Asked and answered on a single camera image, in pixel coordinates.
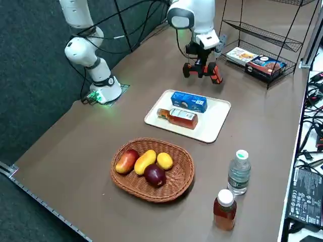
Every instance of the juice bottle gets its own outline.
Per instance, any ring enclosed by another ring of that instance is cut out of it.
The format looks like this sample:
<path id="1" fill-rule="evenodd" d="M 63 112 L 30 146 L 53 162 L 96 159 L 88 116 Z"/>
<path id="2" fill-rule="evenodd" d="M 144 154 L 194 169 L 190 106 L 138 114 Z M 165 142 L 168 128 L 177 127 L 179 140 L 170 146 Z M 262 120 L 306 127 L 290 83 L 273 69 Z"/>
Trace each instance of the juice bottle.
<path id="1" fill-rule="evenodd" d="M 216 226 L 223 230 L 232 230 L 237 212 L 237 202 L 227 189 L 219 192 L 214 201 L 213 214 Z"/>
<path id="2" fill-rule="evenodd" d="M 158 117 L 167 119 L 171 124 L 179 125 L 189 129 L 195 129 L 197 125 L 197 114 L 183 111 L 177 108 L 166 110 L 159 108 L 157 111 Z"/>

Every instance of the white bottle cap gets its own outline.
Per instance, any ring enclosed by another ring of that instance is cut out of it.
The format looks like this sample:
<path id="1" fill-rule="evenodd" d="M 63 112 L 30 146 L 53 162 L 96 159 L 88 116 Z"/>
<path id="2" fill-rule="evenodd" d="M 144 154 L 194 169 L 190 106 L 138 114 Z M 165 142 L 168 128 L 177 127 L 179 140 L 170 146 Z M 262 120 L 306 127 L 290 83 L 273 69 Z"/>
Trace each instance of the white bottle cap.
<path id="1" fill-rule="evenodd" d="M 222 189 L 221 191 L 219 191 L 218 202 L 223 207 L 230 207 L 234 202 L 232 192 L 228 189 Z"/>
<path id="2" fill-rule="evenodd" d="M 238 150 L 238 151 L 236 152 L 236 156 L 237 156 L 237 158 L 238 158 L 239 160 L 246 160 L 246 159 L 248 159 L 249 154 L 248 154 L 248 152 L 247 152 L 247 151 L 245 151 L 245 150 Z"/>

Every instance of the plastic water bottle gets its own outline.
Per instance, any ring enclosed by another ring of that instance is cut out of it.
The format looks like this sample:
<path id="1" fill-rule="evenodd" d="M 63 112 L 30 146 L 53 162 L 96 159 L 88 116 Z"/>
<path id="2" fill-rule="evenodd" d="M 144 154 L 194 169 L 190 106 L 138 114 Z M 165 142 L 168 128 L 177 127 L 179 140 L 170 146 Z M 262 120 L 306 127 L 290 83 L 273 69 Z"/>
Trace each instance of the plastic water bottle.
<path id="1" fill-rule="evenodd" d="M 238 150 L 236 157 L 230 162 L 228 175 L 228 189 L 234 195 L 241 195 L 247 191 L 251 165 L 248 152 Z"/>

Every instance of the cardboard box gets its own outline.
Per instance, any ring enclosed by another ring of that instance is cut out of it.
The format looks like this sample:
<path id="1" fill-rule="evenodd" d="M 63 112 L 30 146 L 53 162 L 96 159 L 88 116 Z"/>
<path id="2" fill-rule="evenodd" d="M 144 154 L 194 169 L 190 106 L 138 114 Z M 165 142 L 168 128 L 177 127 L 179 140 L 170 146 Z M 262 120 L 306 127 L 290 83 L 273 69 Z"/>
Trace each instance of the cardboard box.
<path id="1" fill-rule="evenodd" d="M 246 66 L 246 63 L 253 60 L 258 55 L 248 52 L 242 48 L 235 47 L 234 49 L 226 53 L 226 56 L 229 59 L 229 61 L 232 61 L 233 63 L 237 63 L 241 66 Z"/>
<path id="2" fill-rule="evenodd" d="M 204 113 L 207 109 L 207 100 L 205 97 L 188 94 L 185 92 L 174 92 L 171 100 L 174 106 L 192 111 Z"/>
<path id="3" fill-rule="evenodd" d="M 285 67 L 286 63 L 261 54 L 246 64 L 245 72 L 270 83 Z"/>

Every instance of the fruit basket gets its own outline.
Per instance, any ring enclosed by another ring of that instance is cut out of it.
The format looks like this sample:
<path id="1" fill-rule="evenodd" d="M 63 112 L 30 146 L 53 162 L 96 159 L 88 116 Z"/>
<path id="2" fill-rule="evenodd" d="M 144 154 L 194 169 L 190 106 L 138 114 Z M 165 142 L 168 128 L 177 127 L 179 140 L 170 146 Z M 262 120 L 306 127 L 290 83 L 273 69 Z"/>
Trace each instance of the fruit basket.
<path id="1" fill-rule="evenodd" d="M 144 176 L 138 176 L 134 171 L 127 175 L 115 171 L 115 166 L 123 153 L 135 149 L 139 155 L 147 150 L 154 150 L 157 154 L 166 152 L 173 159 L 173 168 L 166 171 L 166 183 L 160 188 L 154 188 Z M 171 143 L 139 138 L 123 145 L 115 154 L 111 163 L 111 178 L 121 189 L 149 202 L 163 203 L 176 199 L 190 186 L 194 177 L 194 164 L 191 155 L 183 148 Z"/>

